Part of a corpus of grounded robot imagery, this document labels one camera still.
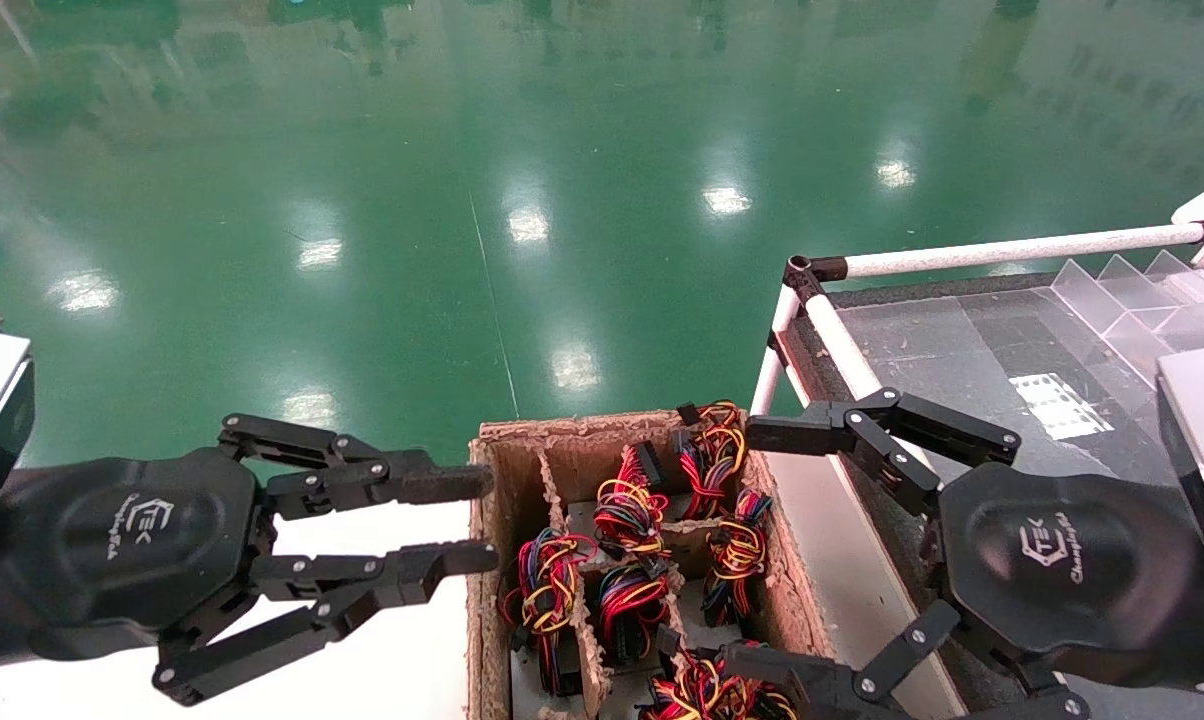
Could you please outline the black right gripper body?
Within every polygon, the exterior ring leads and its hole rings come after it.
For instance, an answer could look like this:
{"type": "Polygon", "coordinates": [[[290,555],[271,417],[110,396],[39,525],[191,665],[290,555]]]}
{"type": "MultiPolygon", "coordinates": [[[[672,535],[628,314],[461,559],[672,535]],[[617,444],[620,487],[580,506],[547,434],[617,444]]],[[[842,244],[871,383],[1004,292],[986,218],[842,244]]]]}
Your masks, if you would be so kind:
{"type": "Polygon", "coordinates": [[[936,519],[978,651],[1204,694],[1204,543],[1178,489],[988,462],[942,488],[936,519]]]}

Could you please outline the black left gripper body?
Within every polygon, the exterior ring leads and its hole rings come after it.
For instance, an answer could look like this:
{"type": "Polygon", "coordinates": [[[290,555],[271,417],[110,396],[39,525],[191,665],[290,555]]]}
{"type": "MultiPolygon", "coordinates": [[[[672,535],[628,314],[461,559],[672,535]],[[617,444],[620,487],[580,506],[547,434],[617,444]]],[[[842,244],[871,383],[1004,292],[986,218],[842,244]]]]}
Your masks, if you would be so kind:
{"type": "Polygon", "coordinates": [[[196,644],[253,606],[276,530],[217,448],[17,470],[0,492],[0,666],[196,644]]]}

